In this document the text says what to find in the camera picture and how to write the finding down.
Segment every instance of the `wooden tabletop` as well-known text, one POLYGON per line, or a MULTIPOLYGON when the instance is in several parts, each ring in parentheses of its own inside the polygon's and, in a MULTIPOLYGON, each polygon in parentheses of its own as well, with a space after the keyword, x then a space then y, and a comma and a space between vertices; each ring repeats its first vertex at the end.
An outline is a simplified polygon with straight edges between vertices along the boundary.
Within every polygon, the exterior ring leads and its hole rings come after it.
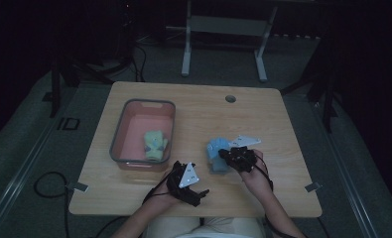
POLYGON ((311 184, 301 149, 280 92, 276 89, 186 85, 167 83, 116 82, 113 84, 81 171, 79 182, 87 192, 76 191, 69 211, 86 215, 130 215, 163 173, 120 170, 109 149, 126 101, 132 98, 170 100, 176 104, 170 168, 175 161, 196 164, 200 181, 191 189, 210 193, 193 207, 180 203, 168 216, 260 217, 263 210, 249 193, 239 174, 210 173, 206 146, 222 137, 238 135, 259 138, 249 146, 264 153, 264 161, 274 182, 274 192, 291 217, 318 217, 322 209, 311 184), (225 100, 236 98, 234 103, 225 100))

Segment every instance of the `dark background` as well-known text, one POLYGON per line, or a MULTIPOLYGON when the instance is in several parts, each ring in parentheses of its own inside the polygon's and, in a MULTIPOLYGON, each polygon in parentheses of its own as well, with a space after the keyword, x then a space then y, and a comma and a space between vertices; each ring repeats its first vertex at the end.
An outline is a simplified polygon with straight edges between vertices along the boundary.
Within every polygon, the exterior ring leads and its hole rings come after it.
MULTIPOLYGON (((220 3, 200 0, 195 10, 261 17, 256 8, 241 11, 226 1, 226 12, 220 3)), ((392 0, 279 4, 273 34, 326 43, 310 70, 339 65, 340 102, 392 192, 392 0)), ((181 0, 0 1, 0 130, 55 58, 68 54, 98 64, 124 57, 131 54, 124 41, 132 34, 122 24, 146 28, 162 40, 165 25, 185 25, 185 13, 181 0)))

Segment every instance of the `person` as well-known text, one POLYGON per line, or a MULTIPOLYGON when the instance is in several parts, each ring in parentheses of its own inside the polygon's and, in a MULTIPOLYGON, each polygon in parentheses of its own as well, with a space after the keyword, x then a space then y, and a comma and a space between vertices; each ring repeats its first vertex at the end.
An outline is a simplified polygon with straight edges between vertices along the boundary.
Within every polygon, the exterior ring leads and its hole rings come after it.
MULTIPOLYGON (((262 160, 262 153, 258 150, 254 150, 254 153, 258 158, 261 158, 261 160, 257 160, 257 168, 267 173, 266 165, 262 160)), ((239 175, 248 190, 263 206, 266 220, 272 227, 274 237, 306 237, 288 216, 274 195, 271 184, 259 170, 252 170, 250 173, 242 172, 239 175)), ((250 218, 209 218, 206 219, 204 225, 199 225, 199 219, 193 217, 188 219, 192 219, 196 223, 193 222, 193 225, 187 228, 186 225, 182 224, 183 219, 186 219, 185 217, 158 217, 180 201, 168 194, 168 187, 165 182, 160 184, 154 193, 161 195, 154 195, 142 204, 113 234, 113 238, 138 238, 145 230, 145 237, 150 238, 265 237, 263 231, 258 231, 263 227, 262 224, 253 228, 253 222, 249 223, 252 221, 250 218)))

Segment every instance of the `white table leg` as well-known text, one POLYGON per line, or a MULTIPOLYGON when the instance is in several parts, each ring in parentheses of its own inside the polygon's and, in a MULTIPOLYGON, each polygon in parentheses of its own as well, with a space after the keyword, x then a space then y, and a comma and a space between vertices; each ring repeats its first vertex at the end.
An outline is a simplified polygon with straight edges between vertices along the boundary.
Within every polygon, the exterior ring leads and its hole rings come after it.
POLYGON ((262 37, 263 41, 261 42, 261 46, 258 50, 254 51, 255 62, 257 64, 258 77, 262 82, 267 81, 266 69, 264 68, 264 62, 263 62, 263 53, 264 53, 264 49, 266 48, 267 40, 270 37, 270 31, 272 30, 273 22, 276 17, 276 12, 277 12, 277 7, 274 7, 270 15, 269 21, 267 23, 267 26, 264 30, 264 34, 262 37))
POLYGON ((184 49, 183 69, 181 71, 182 76, 188 76, 190 74, 190 62, 192 59, 192 0, 188 0, 187 4, 186 48, 184 49))

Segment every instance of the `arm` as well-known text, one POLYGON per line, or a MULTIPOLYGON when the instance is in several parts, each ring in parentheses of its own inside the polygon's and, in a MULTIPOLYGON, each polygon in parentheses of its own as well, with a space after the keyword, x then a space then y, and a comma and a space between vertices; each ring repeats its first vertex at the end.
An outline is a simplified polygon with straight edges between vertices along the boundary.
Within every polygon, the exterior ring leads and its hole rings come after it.
MULTIPOLYGON (((168 192, 166 183, 154 192, 154 194, 161 194, 168 192)), ((179 201, 169 194, 154 195, 150 197, 140 208, 138 208, 125 223, 115 232, 112 238, 137 238, 146 229, 147 225, 154 218, 167 211, 179 201)))
MULTIPOLYGON (((255 150, 254 152, 261 159, 263 158, 261 152, 255 150)), ((257 160, 256 165, 267 174, 267 169, 263 160, 257 160)), ((260 201, 267 219, 278 231, 297 238, 305 237, 286 213, 282 204, 273 193, 269 182, 258 170, 254 169, 251 173, 242 172, 240 175, 247 188, 260 201)))

